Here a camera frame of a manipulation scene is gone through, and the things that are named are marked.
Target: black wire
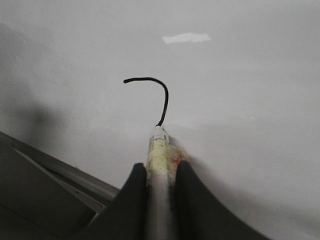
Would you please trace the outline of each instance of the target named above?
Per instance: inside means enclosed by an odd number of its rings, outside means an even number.
[[[155,79],[153,77],[134,77],[134,78],[129,78],[129,79],[124,80],[123,83],[127,84],[127,83],[130,83],[133,81],[153,81],[153,82],[160,84],[164,88],[165,99],[164,99],[163,112],[162,112],[162,116],[161,116],[159,123],[156,125],[156,126],[161,126],[165,120],[166,111],[167,111],[167,107],[168,107],[169,92],[168,92],[167,86],[162,81]]]

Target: black rubber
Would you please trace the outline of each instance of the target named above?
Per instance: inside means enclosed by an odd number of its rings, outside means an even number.
[[[225,208],[186,161],[177,168],[174,192],[181,240],[268,240]]]
[[[109,207],[72,240],[141,240],[146,215],[146,181],[144,165],[136,163]]]

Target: white wall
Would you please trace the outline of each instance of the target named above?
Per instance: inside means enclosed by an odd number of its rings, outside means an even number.
[[[2,0],[0,131],[116,187],[164,127],[240,218],[320,239],[320,2]]]

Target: curved black wire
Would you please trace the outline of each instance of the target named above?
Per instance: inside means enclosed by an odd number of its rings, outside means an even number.
[[[134,78],[129,78],[129,79],[124,80],[123,83],[127,84],[127,83],[130,83],[133,81],[153,81],[153,82],[160,84],[164,88],[165,99],[164,99],[163,112],[162,112],[162,116],[161,116],[159,123],[156,125],[156,126],[161,126],[165,120],[166,111],[167,111],[167,107],[168,107],[169,92],[168,92],[167,86],[162,81],[155,79],[153,77],[134,77]]]

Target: cable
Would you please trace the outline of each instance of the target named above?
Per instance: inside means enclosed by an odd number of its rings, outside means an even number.
[[[163,112],[162,112],[162,116],[161,116],[159,123],[156,125],[156,126],[161,126],[165,120],[166,111],[167,111],[167,107],[168,107],[169,92],[168,92],[167,86],[162,81],[155,79],[153,77],[134,77],[134,78],[129,78],[129,79],[124,80],[123,83],[127,84],[127,83],[130,83],[133,81],[153,81],[153,82],[160,84],[164,88],[165,99],[164,99]]]

